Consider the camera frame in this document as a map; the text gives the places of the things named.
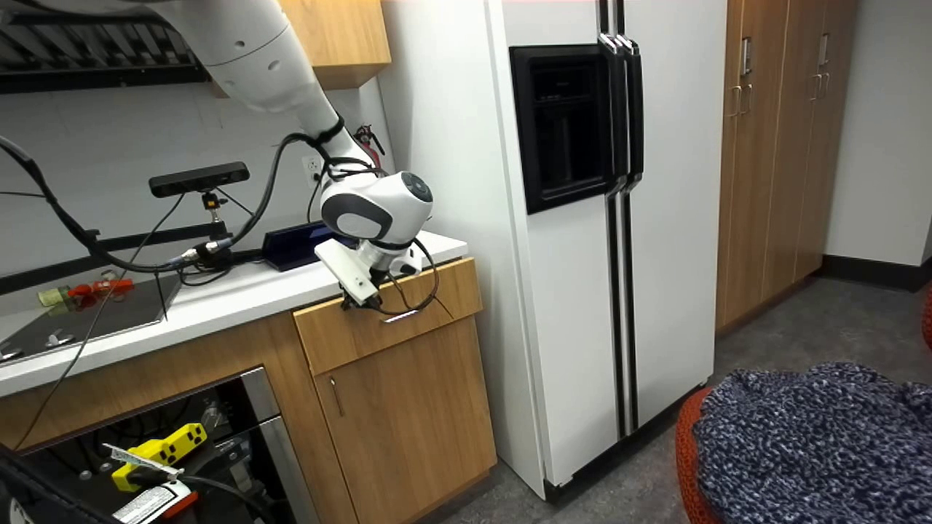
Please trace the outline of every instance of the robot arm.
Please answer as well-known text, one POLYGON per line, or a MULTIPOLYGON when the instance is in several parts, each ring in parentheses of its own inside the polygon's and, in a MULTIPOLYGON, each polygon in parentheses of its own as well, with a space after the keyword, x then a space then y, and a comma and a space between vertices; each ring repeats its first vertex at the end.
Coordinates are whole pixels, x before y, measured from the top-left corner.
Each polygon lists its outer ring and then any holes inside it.
POLYGON ((407 249, 431 214, 431 188, 411 172, 381 174, 346 133, 322 95, 315 70, 279 9, 279 0, 124 0, 168 21, 209 70, 216 85, 255 111, 287 111, 334 162, 334 179, 319 195, 319 217, 354 249, 337 242, 316 246, 354 306, 378 306, 369 270, 407 249))

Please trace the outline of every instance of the wall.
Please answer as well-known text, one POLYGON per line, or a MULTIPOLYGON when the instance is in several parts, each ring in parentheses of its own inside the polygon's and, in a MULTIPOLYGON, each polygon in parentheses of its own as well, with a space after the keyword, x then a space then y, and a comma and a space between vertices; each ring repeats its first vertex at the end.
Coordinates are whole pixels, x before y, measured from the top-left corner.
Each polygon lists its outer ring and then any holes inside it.
MULTIPOLYGON (((383 117, 376 80, 362 91, 330 94, 353 131, 372 121, 383 136, 383 117)), ((0 136, 15 140, 46 172, 57 201, 102 238, 148 233, 175 197, 152 197, 148 177, 242 159, 247 182, 226 191, 245 206, 258 203, 277 142, 296 131, 287 112, 252 112, 220 99, 209 85, 57 91, 0 95, 0 136)), ((316 159, 309 149, 290 144, 279 172, 267 214, 245 246, 255 246, 264 229, 300 223, 309 197, 309 172, 316 159)), ((15 162, 0 155, 0 188, 34 188, 15 162)), ((229 229, 245 211, 220 209, 229 229)), ((165 226, 204 223, 209 211, 196 195, 165 226)), ((43 201, 0 197, 0 275, 83 257, 43 201)), ((19 296, 0 296, 0 313, 19 308, 19 296)))
POLYGON ((863 0, 828 252, 924 265, 932 223, 932 3, 863 0))

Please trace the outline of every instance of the floor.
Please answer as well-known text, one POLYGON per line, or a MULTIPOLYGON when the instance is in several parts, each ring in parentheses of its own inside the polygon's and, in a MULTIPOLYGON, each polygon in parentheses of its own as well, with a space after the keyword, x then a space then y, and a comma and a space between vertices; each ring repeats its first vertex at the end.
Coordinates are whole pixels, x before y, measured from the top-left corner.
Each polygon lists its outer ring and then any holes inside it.
MULTIPOLYGON (((932 380, 921 291, 813 278, 785 302, 715 344, 715 377, 734 369, 810 369, 858 360, 902 380, 932 380)), ((643 449, 618 457, 560 503, 538 500, 507 465, 443 508, 439 524, 683 524, 666 420, 643 449)))

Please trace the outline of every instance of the cabinet door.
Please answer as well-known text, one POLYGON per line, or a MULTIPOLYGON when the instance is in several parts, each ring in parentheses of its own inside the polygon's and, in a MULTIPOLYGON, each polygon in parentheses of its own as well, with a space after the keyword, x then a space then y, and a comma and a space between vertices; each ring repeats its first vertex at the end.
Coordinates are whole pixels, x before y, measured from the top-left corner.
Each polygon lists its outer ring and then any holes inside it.
POLYGON ((813 117, 810 162, 813 177, 800 185, 804 217, 798 229, 796 275, 804 278, 820 267, 829 203, 835 191, 838 142, 845 126, 847 70, 854 53, 858 0, 825 0, 825 27, 817 31, 817 107, 813 117))
POLYGON ((359 521, 411 521, 494 465, 475 319, 315 377, 359 521))
POLYGON ((322 88, 359 88, 391 64, 381 0, 279 0, 322 88))
POLYGON ((729 3, 718 328, 737 324, 762 302, 784 16, 784 0, 729 3))
POLYGON ((778 296, 798 281, 798 235, 813 226, 810 191, 820 166, 816 162, 813 140, 820 133, 816 120, 820 111, 817 94, 817 46, 828 0, 790 0, 784 27, 784 85, 778 156, 771 179, 771 209, 762 252, 762 296, 778 296))

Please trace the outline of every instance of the chair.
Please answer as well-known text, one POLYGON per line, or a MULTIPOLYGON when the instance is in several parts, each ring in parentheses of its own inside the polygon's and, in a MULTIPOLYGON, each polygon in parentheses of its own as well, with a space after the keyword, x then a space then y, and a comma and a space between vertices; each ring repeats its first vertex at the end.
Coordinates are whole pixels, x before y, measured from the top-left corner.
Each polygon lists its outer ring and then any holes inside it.
MULTIPOLYGON (((927 345, 932 350, 932 287, 924 294, 921 332, 927 345)), ((718 524, 718 516, 711 508, 698 485, 698 443, 694 437, 694 425, 702 417, 702 402, 708 398, 708 393, 711 388, 694 390, 675 412, 678 495, 689 524, 718 524)))

